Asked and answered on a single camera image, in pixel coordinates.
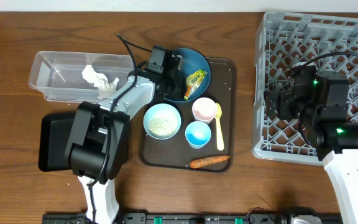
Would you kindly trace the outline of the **light blue cup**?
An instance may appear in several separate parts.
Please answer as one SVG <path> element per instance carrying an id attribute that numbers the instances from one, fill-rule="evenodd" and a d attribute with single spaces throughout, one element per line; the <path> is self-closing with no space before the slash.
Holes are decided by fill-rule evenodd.
<path id="1" fill-rule="evenodd" d="M 194 149 L 201 149 L 211 139 L 210 127 L 201 121 L 190 123 L 185 129 L 185 137 L 188 144 Z"/>

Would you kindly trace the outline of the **yellow green snack wrapper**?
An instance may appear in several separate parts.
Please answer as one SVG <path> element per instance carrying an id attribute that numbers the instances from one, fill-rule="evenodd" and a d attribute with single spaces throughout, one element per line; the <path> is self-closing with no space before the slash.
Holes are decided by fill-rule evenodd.
<path id="1" fill-rule="evenodd" d="M 189 100 L 189 97 L 198 89 L 207 74 L 203 69 L 199 69 L 186 78 L 184 100 Z"/>

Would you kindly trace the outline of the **pink cup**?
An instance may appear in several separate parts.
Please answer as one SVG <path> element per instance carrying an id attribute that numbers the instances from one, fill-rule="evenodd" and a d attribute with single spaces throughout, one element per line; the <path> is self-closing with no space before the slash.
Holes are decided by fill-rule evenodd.
<path id="1" fill-rule="evenodd" d="M 192 105 L 193 117 L 196 121 L 209 124 L 217 113 L 216 103 L 207 97 L 198 98 Z"/>

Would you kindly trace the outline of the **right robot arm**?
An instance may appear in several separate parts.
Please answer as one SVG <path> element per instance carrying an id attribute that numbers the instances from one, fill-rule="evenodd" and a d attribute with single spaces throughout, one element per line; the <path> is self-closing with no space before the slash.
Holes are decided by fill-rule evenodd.
<path id="1" fill-rule="evenodd" d="M 267 115 L 305 127 L 301 135 L 323 163 L 343 222 L 358 223 L 358 124 L 347 118 L 349 80 L 308 65 L 292 68 L 290 76 L 291 90 L 264 92 Z"/>

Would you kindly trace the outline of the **white tissue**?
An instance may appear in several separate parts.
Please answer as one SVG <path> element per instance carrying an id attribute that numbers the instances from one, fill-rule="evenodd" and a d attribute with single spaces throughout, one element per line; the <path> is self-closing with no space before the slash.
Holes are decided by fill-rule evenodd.
<path id="1" fill-rule="evenodd" d="M 119 78 L 115 78 L 112 82 L 109 82 L 107 76 L 103 73 L 95 72 L 92 65 L 87 65 L 81 74 L 83 79 L 98 89 L 99 100 L 109 98 L 117 92 Z"/>

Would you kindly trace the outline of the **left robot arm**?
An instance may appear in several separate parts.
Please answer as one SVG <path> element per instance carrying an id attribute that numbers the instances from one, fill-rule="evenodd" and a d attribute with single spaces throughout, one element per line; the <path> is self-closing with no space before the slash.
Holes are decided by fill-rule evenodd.
<path id="1" fill-rule="evenodd" d="M 77 107 L 64 157 L 85 190 L 88 223 L 116 219 L 119 204 L 114 179 L 127 159 L 130 121 L 155 97 L 185 94 L 184 63 L 179 50 L 155 46 L 149 60 L 135 65 L 112 96 Z"/>

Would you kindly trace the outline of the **dark blue plate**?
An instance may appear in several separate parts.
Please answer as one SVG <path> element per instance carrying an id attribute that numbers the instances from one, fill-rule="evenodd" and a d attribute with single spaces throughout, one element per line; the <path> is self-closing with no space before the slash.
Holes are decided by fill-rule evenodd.
<path id="1" fill-rule="evenodd" d="M 195 71 L 199 69 L 203 69 L 208 74 L 205 76 L 198 89 L 189 97 L 189 100 L 171 101 L 165 98 L 164 99 L 176 103 L 182 103 L 185 101 L 194 100 L 199 96 L 201 96 L 201 94 L 204 93 L 209 86 L 209 83 L 211 81 L 211 69 L 209 63 L 201 53 L 193 49 L 178 48 L 178 49 L 173 49 L 172 51 L 183 57 L 183 65 L 181 68 L 181 73 L 185 76 L 185 78 L 187 78 L 189 75 L 193 74 Z"/>

